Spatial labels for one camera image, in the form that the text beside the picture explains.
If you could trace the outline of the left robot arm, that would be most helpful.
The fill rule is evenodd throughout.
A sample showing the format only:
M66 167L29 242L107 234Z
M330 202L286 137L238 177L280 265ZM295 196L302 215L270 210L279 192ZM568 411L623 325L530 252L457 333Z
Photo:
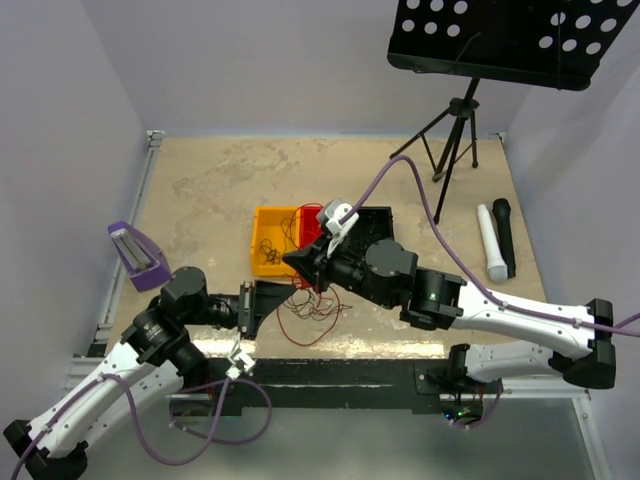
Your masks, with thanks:
M244 283L236 295L210 294L202 270L176 270L120 341L62 400L32 420L14 420L3 431L22 469L34 479L77 479L92 443L114 429L133 407L206 383L208 359L189 327L233 330L253 340L264 319L295 291L292 284Z

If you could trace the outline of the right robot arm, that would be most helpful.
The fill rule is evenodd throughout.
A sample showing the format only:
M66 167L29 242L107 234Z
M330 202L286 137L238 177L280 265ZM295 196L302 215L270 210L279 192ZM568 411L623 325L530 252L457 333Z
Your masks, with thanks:
M398 308L414 328L508 337L506 344L451 348L445 379L456 392L530 375L559 376L586 389L615 385L613 305L607 300L567 306L484 291L460 276L420 267L417 254L392 239L358 255L344 247L331 250L328 239L319 238L282 260L316 291L337 285L385 309Z

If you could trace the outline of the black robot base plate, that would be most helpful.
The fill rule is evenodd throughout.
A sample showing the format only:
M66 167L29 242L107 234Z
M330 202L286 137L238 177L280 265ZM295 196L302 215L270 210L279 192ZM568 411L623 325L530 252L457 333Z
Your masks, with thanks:
M499 391L492 382L447 384L443 359L285 359L256 361L249 379L273 408L409 410L438 415L457 403L479 402Z

